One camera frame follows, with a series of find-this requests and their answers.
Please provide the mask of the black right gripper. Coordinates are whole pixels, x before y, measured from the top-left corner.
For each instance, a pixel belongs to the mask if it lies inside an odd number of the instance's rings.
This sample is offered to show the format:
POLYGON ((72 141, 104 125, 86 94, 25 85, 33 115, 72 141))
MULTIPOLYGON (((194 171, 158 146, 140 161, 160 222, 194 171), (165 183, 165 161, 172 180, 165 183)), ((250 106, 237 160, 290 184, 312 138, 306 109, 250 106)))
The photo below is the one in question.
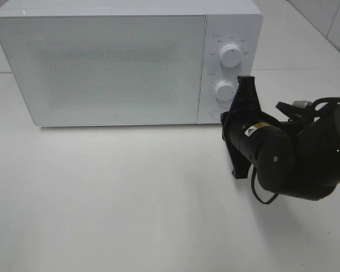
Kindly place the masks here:
POLYGON ((238 88, 228 112, 221 114, 222 138, 235 179, 247 179, 250 165, 266 167, 294 158, 292 138, 281 123, 261 111, 255 77, 238 76, 238 88))

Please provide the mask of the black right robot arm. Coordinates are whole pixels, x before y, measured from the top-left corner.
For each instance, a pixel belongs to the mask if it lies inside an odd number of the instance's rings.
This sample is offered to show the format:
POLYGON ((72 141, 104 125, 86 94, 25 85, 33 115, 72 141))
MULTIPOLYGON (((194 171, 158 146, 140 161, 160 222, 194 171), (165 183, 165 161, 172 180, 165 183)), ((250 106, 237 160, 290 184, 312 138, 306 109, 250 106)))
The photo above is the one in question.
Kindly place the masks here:
POLYGON ((239 76, 220 116, 236 179, 249 178, 275 197, 318 201, 340 183, 340 97, 279 102, 279 121, 262 111, 252 76, 239 76))

